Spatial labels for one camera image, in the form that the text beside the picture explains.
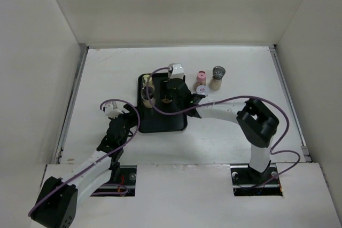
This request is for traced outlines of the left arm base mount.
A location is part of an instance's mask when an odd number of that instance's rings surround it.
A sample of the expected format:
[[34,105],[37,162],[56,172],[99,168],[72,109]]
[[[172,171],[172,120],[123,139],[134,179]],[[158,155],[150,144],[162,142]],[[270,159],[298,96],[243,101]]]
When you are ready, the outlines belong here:
[[137,166],[123,166],[118,162],[110,168],[111,176],[91,196],[133,197],[136,191]]

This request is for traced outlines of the grey grinder top bottle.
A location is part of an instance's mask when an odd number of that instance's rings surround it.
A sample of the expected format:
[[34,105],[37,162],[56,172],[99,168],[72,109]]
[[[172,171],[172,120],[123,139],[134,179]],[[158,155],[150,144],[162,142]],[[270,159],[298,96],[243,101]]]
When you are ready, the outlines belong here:
[[212,78],[209,83],[209,88],[213,91],[218,91],[222,85],[222,79],[226,74],[226,70],[222,66],[215,66],[212,69]]

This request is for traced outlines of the yellow cap spice bottle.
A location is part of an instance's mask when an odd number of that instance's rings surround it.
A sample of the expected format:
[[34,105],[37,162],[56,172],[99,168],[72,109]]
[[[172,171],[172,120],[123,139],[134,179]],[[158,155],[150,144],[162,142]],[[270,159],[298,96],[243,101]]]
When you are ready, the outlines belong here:
[[146,87],[146,86],[154,87],[152,76],[150,74],[144,74],[142,76],[142,86],[143,87]]

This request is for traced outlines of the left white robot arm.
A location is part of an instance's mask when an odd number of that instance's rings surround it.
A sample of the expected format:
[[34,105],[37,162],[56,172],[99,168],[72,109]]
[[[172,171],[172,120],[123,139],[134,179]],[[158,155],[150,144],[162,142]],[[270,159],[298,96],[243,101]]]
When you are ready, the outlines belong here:
[[90,158],[64,177],[51,176],[44,182],[28,217],[44,227],[70,227],[78,201],[104,183],[118,182],[123,148],[136,135],[131,129],[141,123],[137,107],[125,102],[124,108],[126,112],[111,118],[106,135]]

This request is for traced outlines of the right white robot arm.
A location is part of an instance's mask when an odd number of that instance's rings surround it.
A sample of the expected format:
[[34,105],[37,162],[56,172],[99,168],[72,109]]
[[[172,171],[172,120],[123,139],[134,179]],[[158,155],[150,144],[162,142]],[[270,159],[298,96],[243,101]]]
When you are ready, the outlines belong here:
[[191,93],[180,78],[165,82],[165,96],[173,100],[181,113],[199,119],[224,120],[239,125],[247,141],[251,144],[248,177],[260,183],[267,177],[270,165],[270,144],[277,131],[279,119],[259,99],[250,98],[245,102],[228,100],[213,101],[204,95]]

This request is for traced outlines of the black cap small pepper bottle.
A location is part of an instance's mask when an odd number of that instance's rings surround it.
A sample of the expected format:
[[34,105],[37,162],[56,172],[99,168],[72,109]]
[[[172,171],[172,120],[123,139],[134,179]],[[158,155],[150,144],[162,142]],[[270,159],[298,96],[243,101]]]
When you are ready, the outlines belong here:
[[171,103],[173,100],[172,100],[172,99],[164,98],[164,99],[161,99],[161,101],[162,101],[164,104],[169,104],[169,103]]

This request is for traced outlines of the red label jar white lid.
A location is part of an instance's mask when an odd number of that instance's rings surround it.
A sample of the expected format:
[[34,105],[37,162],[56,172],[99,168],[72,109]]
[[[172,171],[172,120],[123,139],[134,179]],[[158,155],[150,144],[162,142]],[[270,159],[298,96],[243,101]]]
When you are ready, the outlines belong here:
[[205,85],[199,85],[196,88],[196,94],[203,95],[203,96],[207,97],[209,95],[209,89]]

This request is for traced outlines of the pink cap spice bottle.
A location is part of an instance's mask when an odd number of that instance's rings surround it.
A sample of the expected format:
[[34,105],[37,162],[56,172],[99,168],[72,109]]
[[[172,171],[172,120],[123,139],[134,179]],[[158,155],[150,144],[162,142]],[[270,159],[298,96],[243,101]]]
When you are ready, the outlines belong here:
[[200,70],[197,73],[196,80],[193,85],[193,89],[196,90],[200,85],[206,85],[206,73],[203,70]]

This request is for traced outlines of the black grinder top bottle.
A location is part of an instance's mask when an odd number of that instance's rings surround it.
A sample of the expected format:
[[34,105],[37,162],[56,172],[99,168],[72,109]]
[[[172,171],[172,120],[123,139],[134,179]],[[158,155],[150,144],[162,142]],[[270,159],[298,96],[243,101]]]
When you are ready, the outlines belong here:
[[152,109],[153,106],[156,104],[154,88],[153,87],[143,87],[141,89],[141,99],[142,99],[143,105],[146,108]]

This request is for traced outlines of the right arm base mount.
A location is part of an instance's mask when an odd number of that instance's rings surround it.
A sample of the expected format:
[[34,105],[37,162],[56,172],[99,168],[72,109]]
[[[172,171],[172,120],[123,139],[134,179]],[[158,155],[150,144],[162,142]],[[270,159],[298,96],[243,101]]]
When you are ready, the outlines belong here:
[[248,165],[230,167],[234,196],[282,196],[282,187],[275,164],[263,173]]

